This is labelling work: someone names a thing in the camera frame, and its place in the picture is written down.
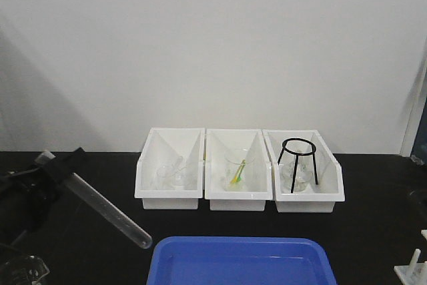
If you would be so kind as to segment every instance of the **metal ring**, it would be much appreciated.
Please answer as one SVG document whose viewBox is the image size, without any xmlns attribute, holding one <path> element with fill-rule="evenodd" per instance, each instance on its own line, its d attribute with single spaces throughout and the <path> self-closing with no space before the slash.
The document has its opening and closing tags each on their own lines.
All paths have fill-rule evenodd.
<svg viewBox="0 0 427 285">
<path fill-rule="evenodd" d="M 293 150 L 289 150 L 286 145 L 288 144 L 289 141 L 303 141 L 304 143 L 309 144 L 312 147 L 312 150 L 308 153 L 298 153 L 298 152 L 294 152 Z M 312 142 L 306 140 L 306 139 L 302 139 L 302 138 L 289 138 L 287 140 L 285 140 L 282 143 L 282 147 L 284 150 L 286 150 L 288 153 L 295 155 L 295 156 L 310 156 L 310 155 L 314 155 L 314 153 L 316 152 L 316 145 L 314 145 Z"/>
</svg>

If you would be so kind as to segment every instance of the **blue plastic tray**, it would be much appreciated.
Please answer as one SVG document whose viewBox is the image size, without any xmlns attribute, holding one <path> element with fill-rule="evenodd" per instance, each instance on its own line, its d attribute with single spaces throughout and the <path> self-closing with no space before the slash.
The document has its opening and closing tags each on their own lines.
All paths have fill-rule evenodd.
<svg viewBox="0 0 427 285">
<path fill-rule="evenodd" d="M 147 285 L 336 285 L 325 251 L 303 238 L 169 237 Z"/>
</svg>

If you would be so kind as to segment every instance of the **white wall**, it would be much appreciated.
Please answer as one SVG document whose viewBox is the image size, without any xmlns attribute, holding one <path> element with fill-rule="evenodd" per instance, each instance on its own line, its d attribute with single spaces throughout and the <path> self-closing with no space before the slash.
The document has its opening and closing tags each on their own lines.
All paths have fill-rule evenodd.
<svg viewBox="0 0 427 285">
<path fill-rule="evenodd" d="M 426 0 L 0 0 L 0 150 L 260 127 L 397 154 L 426 33 Z"/>
</svg>

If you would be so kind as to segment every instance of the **black countertop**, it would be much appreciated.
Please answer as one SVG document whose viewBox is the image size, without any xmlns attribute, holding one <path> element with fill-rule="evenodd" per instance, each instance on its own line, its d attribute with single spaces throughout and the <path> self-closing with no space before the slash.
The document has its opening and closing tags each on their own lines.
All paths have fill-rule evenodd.
<svg viewBox="0 0 427 285">
<path fill-rule="evenodd" d="M 0 153 L 0 171 L 22 170 L 38 153 Z M 65 190 L 40 229 L 15 245 L 42 257 L 49 284 L 145 284 L 154 246 L 168 236 L 265 236 L 309 238 L 326 251 L 337 283 L 401 284 L 394 265 L 407 265 L 415 248 L 427 259 L 426 216 L 411 202 L 427 190 L 426 168 L 390 155 L 336 155 L 346 201 L 331 214 L 144 210 L 133 197 L 137 153 L 89 153 L 79 170 L 93 187 L 153 236 L 138 248 L 77 196 Z"/>
</svg>

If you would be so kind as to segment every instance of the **test tube rack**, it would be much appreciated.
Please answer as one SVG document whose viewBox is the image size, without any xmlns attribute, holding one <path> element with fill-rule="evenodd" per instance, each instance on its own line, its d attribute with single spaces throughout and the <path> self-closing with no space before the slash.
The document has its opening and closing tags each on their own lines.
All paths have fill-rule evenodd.
<svg viewBox="0 0 427 285">
<path fill-rule="evenodd" d="M 421 234 L 427 239 L 427 230 L 422 230 Z M 427 285 L 427 261 L 418 263 L 420 254 L 421 250 L 417 248 L 409 265 L 394 267 L 403 285 Z"/>
</svg>

